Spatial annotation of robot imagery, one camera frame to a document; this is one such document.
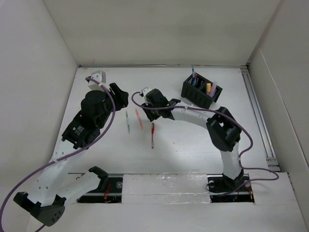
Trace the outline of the red clear pen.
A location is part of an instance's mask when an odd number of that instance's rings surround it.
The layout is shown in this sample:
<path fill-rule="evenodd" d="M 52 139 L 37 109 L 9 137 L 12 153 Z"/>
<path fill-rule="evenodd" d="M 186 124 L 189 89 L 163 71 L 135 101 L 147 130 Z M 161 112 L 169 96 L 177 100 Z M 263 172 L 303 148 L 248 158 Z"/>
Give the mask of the red clear pen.
<path fill-rule="evenodd" d="M 154 132 L 155 132 L 155 124 L 152 123 L 152 130 L 151 130 L 151 148 L 154 149 Z"/>

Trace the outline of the pink clear pen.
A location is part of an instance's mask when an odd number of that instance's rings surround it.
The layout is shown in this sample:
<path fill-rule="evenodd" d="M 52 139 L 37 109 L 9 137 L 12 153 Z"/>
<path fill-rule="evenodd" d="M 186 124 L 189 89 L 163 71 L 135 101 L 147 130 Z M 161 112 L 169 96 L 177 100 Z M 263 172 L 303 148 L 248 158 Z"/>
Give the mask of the pink clear pen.
<path fill-rule="evenodd" d="M 136 113 L 136 116 L 137 116 L 137 119 L 138 119 L 138 122 L 139 122 L 140 128 L 141 128 L 141 130 L 143 130 L 142 120 L 141 120 L 140 113 L 139 113 L 139 111 L 138 111 L 138 109 L 137 109 L 137 108 L 135 109 L 135 113 Z"/>

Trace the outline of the green clear pen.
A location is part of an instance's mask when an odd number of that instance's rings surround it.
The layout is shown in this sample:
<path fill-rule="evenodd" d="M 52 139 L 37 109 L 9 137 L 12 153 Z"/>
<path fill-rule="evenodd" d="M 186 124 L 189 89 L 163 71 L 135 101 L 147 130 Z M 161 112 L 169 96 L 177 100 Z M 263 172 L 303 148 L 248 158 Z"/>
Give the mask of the green clear pen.
<path fill-rule="evenodd" d="M 126 115 L 127 132 L 128 132 L 128 134 L 130 134 L 130 123 L 129 123 L 129 117 L 128 117 L 128 112 L 127 112 L 127 110 L 125 111 L 125 115 Z"/>

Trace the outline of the blue clear pen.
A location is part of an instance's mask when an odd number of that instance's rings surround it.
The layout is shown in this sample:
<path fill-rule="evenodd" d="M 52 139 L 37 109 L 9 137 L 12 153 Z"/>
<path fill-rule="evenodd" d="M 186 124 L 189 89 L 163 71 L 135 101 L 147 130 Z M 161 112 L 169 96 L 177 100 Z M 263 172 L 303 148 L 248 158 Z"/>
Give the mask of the blue clear pen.
<path fill-rule="evenodd" d="M 196 86 L 196 72 L 195 72 L 195 67 L 192 66 L 192 81 L 191 81 L 192 86 Z"/>

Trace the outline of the orange highlighter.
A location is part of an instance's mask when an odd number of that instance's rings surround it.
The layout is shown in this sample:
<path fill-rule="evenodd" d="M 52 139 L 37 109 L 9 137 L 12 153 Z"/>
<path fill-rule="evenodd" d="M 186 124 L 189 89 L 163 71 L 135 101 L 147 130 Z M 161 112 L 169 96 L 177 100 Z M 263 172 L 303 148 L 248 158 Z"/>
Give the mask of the orange highlighter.
<path fill-rule="evenodd" d="M 211 92 L 211 83 L 207 83 L 206 84 L 206 93 L 210 94 L 210 92 Z"/>

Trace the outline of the purple highlighter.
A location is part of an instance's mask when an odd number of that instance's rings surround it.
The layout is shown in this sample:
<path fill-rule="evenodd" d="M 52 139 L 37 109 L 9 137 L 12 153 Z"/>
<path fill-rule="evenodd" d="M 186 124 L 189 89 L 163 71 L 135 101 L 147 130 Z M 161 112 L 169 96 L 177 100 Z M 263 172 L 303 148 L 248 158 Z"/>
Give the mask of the purple highlighter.
<path fill-rule="evenodd" d="M 214 94 L 215 94 L 215 91 L 216 91 L 216 88 L 217 88 L 217 83 L 216 82 L 213 82 L 212 86 L 211 86 L 211 90 L 209 92 L 209 96 L 210 97 L 213 97 Z"/>

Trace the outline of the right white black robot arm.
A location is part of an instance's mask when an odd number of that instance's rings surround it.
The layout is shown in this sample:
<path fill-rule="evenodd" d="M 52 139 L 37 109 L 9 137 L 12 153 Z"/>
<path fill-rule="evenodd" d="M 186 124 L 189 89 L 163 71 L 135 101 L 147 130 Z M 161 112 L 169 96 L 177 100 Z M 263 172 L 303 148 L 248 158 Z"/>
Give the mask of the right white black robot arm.
<path fill-rule="evenodd" d="M 241 129 L 225 107 L 214 110 L 193 110 L 178 99 L 167 100 L 160 90 L 144 88 L 140 96 L 144 98 L 142 108 L 150 121 L 160 117 L 175 121 L 184 121 L 205 128 L 212 144 L 220 151 L 223 162 L 223 174 L 218 180 L 209 180 L 208 187 L 213 193 L 230 192 L 238 188 L 243 178 L 243 169 L 239 165 L 239 141 Z"/>

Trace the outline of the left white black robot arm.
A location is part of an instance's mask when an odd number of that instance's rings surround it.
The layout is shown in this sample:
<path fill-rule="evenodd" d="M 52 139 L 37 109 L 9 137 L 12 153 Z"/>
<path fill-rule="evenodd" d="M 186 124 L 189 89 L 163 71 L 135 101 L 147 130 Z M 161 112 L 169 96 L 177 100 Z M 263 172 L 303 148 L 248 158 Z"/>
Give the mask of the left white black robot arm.
<path fill-rule="evenodd" d="M 70 185 L 62 186 L 75 162 L 102 138 L 102 128 L 111 127 L 115 113 L 128 106 L 128 93 L 116 83 L 109 87 L 94 84 L 85 95 L 81 109 L 62 134 L 60 143 L 49 163 L 39 169 L 42 173 L 30 192 L 18 192 L 14 202 L 25 209 L 44 226 L 54 225 L 63 215 L 66 205 L 84 194 L 104 191 L 108 173 L 94 166 Z"/>

